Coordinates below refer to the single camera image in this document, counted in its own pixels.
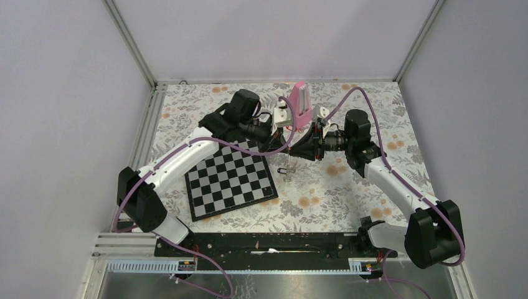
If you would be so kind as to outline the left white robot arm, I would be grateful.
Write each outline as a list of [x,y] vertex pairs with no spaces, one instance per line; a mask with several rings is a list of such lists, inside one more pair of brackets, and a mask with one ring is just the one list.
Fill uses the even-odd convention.
[[166,188],[187,173],[197,163],[216,153],[220,146],[252,156],[270,156],[288,151],[293,137],[280,142],[277,149],[250,151],[233,144],[245,138],[261,143],[280,138],[274,121],[258,124],[260,97],[249,90],[240,89],[228,103],[207,114],[192,133],[159,160],[135,171],[129,166],[118,175],[117,214],[124,212],[143,232],[151,232],[169,243],[179,256],[189,254],[193,248],[192,231],[178,218],[170,216],[161,202]]

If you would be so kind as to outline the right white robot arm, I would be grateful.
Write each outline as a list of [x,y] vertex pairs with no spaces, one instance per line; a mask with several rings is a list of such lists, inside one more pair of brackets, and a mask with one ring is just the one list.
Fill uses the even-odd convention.
[[401,252],[421,269],[437,263],[459,265],[465,245],[458,206],[451,200],[427,196],[398,173],[371,140],[371,123],[365,111],[348,111],[343,130],[326,132],[324,125],[324,120],[317,118],[289,154],[316,161],[328,151],[344,152],[349,167],[383,191],[407,220],[407,225],[401,226],[363,218],[358,230],[358,251],[367,257],[380,249]]

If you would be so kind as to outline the pink metronome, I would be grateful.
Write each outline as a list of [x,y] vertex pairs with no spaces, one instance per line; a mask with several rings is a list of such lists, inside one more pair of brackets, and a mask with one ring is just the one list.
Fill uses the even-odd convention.
[[288,97],[293,104],[293,119],[296,121],[295,130],[309,124],[312,120],[312,107],[309,97],[309,88],[304,81],[297,82]]

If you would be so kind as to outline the floral table mat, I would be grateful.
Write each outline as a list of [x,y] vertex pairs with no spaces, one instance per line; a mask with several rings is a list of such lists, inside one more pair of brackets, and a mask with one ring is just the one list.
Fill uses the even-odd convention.
[[[171,150],[197,126],[206,114],[229,102],[234,93],[247,89],[259,95],[263,110],[270,111],[280,96],[288,96],[290,83],[231,83],[167,85],[163,91],[151,159]],[[340,106],[333,116],[342,128],[348,110],[366,111],[377,118],[380,130],[372,139],[384,150],[399,173],[427,193],[433,188],[418,147],[399,85],[395,82],[311,83],[312,105],[328,109]],[[167,210],[194,232],[352,232],[362,217],[404,225],[401,210],[374,184],[350,169],[341,152],[327,153],[321,161],[294,158],[296,171],[279,174],[288,157],[268,158],[278,197],[194,222],[184,178],[162,197]]]

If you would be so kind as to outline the black white chessboard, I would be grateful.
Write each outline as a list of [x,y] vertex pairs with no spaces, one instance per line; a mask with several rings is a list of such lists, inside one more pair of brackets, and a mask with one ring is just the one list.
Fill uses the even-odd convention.
[[194,222],[276,199],[278,191],[264,156],[220,145],[185,174]]

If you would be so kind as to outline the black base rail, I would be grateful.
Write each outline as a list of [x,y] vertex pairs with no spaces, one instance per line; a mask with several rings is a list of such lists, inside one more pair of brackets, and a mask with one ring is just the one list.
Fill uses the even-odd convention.
[[265,268],[309,269],[312,265],[337,268],[347,259],[380,270],[388,249],[367,243],[352,233],[195,233],[178,247],[158,240],[155,257],[208,262],[222,268],[257,265]]

